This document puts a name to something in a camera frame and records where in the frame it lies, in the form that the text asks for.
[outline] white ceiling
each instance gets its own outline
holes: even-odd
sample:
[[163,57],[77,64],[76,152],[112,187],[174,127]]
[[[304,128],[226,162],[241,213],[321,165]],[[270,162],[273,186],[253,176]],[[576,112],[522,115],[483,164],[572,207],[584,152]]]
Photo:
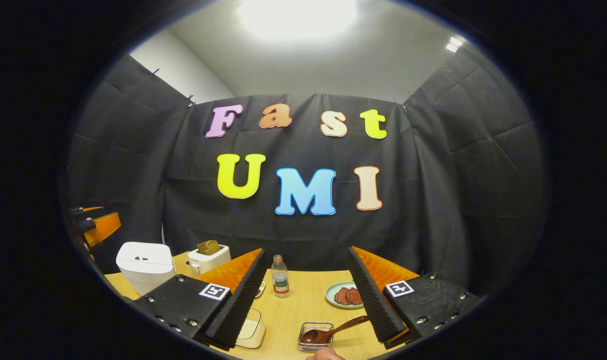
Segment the white ceiling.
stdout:
[[452,30],[394,2],[358,0],[356,21],[323,40],[269,41],[244,27],[238,1],[214,2],[169,27],[235,96],[317,92],[402,102],[453,55]]

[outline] meat patty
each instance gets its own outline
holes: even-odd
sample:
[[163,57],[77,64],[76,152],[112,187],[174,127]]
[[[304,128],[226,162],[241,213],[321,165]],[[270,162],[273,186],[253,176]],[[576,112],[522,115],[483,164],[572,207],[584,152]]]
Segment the meat patty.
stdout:
[[342,287],[341,289],[339,289],[339,291],[337,291],[337,293],[335,294],[335,303],[341,305],[350,305],[350,301],[348,301],[348,299],[346,298],[346,294],[349,291],[350,289],[348,289],[347,287]]
[[345,293],[345,300],[349,301],[349,303],[352,305],[363,304],[359,291],[357,291],[357,289],[355,289],[354,287],[351,287],[350,290]]

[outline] white toaster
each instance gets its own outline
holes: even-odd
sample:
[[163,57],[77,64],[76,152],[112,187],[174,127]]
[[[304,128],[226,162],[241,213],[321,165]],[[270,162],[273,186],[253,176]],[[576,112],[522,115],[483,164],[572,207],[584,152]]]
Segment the white toaster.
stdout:
[[171,248],[157,243],[123,244],[116,255],[116,266],[141,296],[176,273]]
[[225,244],[219,244],[219,251],[212,255],[203,255],[203,253],[199,253],[199,249],[195,249],[187,253],[187,260],[193,276],[198,276],[230,262],[230,248]]

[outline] bottle label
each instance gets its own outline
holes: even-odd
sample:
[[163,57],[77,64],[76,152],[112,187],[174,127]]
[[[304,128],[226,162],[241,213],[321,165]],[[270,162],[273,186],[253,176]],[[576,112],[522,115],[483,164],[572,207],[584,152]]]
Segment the bottle label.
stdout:
[[288,289],[288,278],[272,278],[272,289],[277,294],[285,294]]

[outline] light blue plate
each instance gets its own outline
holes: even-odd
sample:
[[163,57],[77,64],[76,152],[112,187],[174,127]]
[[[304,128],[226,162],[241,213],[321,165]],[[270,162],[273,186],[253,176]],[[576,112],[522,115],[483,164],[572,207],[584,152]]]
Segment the light blue plate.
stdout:
[[342,305],[338,302],[335,301],[335,294],[337,294],[338,291],[340,291],[340,289],[342,288],[357,288],[355,285],[354,281],[344,281],[344,282],[338,282],[337,284],[332,285],[331,287],[328,287],[326,289],[326,300],[328,301],[328,303],[331,303],[332,305],[338,307],[338,308],[343,308],[343,309],[359,309],[359,308],[363,308],[364,305],[363,303],[361,303],[360,305]]

